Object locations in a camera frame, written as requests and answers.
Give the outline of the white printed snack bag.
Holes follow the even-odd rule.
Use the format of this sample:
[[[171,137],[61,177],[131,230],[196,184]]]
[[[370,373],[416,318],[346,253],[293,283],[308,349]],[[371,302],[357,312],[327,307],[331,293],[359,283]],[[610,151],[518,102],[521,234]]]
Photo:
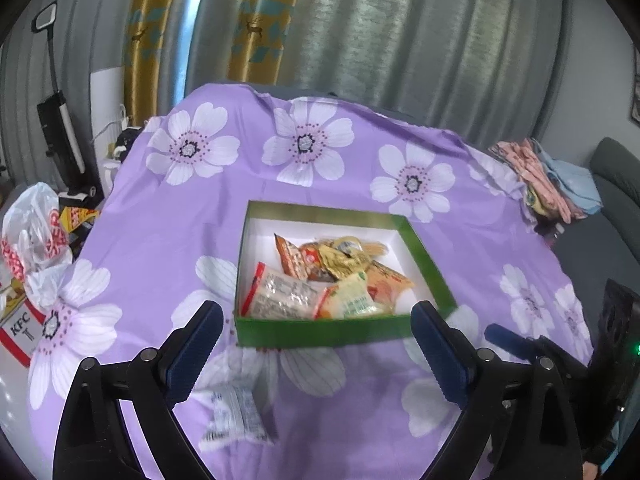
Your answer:
[[[240,441],[272,445],[262,412],[273,401],[277,378],[276,362],[265,351],[230,346],[211,358],[190,394],[209,412],[200,451]]]

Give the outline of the orange snack bag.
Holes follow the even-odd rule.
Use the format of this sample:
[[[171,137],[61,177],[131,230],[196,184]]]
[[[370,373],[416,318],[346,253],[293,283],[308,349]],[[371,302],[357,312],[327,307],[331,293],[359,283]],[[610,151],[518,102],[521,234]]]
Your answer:
[[[394,312],[398,298],[414,287],[410,278],[377,261],[368,267],[367,281],[372,300],[388,312]]]

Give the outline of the red edged snack packet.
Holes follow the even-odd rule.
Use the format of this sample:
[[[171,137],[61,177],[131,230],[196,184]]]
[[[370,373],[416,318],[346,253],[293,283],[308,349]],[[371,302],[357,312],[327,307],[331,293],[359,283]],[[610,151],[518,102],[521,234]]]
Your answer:
[[[260,262],[240,315],[256,320],[313,321],[329,291],[328,286],[311,286]]]

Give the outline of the green yellow snack bag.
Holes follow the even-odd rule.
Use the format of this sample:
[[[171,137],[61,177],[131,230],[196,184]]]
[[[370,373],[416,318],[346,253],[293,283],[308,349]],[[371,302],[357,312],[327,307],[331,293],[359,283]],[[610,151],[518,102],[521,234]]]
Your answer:
[[[386,311],[372,300],[367,282],[367,274],[359,271],[329,286],[321,301],[318,318],[344,320],[390,315],[392,312]]]

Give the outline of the grey sofa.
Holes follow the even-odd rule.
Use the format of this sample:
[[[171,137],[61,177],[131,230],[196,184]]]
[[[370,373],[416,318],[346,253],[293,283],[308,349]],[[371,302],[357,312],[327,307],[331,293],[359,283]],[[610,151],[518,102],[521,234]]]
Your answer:
[[[606,282],[639,290],[640,162],[623,144],[605,138],[593,152],[589,169],[602,208],[568,226],[552,252],[573,282],[590,341],[595,342]]]

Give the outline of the kfc paper box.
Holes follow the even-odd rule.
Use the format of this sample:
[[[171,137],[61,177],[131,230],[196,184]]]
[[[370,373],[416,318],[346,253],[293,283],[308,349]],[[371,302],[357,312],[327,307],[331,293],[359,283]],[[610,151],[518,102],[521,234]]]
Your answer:
[[[15,278],[2,290],[1,299],[1,344],[17,362],[29,368],[42,336],[44,314],[32,305],[22,283]]]

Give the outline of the folded pink clothes pile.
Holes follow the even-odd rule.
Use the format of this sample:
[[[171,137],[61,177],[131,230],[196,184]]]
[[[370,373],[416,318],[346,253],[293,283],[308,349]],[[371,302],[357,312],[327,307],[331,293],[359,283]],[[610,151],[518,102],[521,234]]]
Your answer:
[[[489,151],[525,184],[525,203],[539,217],[571,224],[601,210],[602,198],[592,173],[553,158],[536,139],[500,141]]]

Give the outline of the orange triangular snack packet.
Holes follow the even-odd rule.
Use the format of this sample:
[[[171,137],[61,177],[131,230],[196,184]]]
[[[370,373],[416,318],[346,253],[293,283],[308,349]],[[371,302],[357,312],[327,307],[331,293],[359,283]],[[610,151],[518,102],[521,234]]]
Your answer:
[[[301,281],[309,278],[308,266],[302,252],[284,237],[276,234],[274,236],[277,252],[280,256],[283,272]]]

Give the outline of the yellow candy wrappers pile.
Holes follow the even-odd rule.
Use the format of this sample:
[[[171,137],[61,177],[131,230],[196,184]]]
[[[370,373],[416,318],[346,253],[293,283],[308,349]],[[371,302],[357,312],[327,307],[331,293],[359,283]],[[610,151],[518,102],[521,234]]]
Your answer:
[[[315,281],[341,281],[357,272],[366,272],[388,248],[379,242],[356,236],[325,238],[299,246],[307,266],[308,278]]]

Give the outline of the green cardboard box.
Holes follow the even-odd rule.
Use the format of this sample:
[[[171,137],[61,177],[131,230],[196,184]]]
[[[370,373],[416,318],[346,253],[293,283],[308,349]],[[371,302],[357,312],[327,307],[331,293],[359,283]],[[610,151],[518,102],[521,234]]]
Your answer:
[[[457,310],[405,217],[252,200],[240,245],[234,322],[246,348],[298,349],[407,338],[429,302]]]

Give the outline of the white plastic shopping bag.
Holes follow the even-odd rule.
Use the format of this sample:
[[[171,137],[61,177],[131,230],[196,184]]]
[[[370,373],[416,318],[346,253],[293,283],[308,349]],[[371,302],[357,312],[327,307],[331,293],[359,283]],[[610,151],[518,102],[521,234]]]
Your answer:
[[[47,312],[73,262],[60,223],[58,194],[49,185],[40,182],[26,188],[4,214],[1,255],[28,300]]]

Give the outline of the black upright vacuum cleaner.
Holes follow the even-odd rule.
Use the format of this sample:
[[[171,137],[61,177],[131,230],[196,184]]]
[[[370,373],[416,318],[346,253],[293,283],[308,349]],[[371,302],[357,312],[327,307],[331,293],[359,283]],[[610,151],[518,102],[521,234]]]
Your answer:
[[[52,93],[37,104],[37,113],[47,156],[53,160],[56,170],[66,186],[64,200],[88,203],[96,198],[96,182],[90,176],[84,156],[70,118],[63,91],[58,85],[54,59],[54,24],[58,17],[58,3],[52,1],[32,19],[32,32],[47,35],[47,59]]]

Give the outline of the grey curtain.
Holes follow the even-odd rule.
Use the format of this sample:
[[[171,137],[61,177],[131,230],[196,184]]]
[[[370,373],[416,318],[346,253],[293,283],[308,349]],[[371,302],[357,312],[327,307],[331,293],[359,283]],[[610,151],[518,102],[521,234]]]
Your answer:
[[[131,119],[132,0],[1,0],[1,163],[15,183],[60,180],[37,114],[52,92],[47,35],[32,32],[52,1],[56,76],[89,168],[114,133],[106,101]],[[488,148],[541,134],[569,13],[570,0],[296,0],[277,84],[250,85],[282,99],[336,96]]]

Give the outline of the gold patterned curtain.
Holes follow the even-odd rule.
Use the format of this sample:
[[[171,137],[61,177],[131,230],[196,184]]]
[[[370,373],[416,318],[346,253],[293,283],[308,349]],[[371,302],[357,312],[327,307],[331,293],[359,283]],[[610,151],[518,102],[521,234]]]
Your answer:
[[[134,124],[211,81],[278,82],[296,0],[132,0],[125,104]]]

